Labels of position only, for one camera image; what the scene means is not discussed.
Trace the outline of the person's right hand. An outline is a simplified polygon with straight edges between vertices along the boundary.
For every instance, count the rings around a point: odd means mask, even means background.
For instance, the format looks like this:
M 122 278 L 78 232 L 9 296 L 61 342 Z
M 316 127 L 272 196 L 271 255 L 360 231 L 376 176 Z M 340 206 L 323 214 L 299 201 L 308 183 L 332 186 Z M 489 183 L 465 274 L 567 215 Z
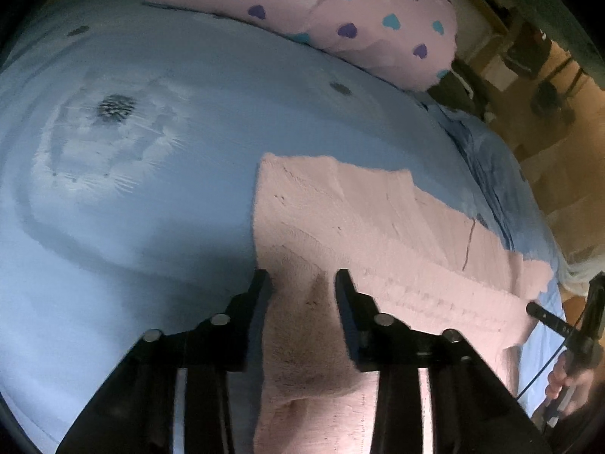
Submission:
M 546 403 L 550 404 L 560 396 L 562 389 L 565 387 L 575 387 L 575 393 L 564 410 L 565 416 L 571 415 L 586 403 L 595 378 L 595 371 L 593 369 L 582 369 L 569 375 L 567 373 L 569 358 L 569 351 L 560 354 L 555 366 L 548 375 L 548 385 L 544 391 L 546 393 Z

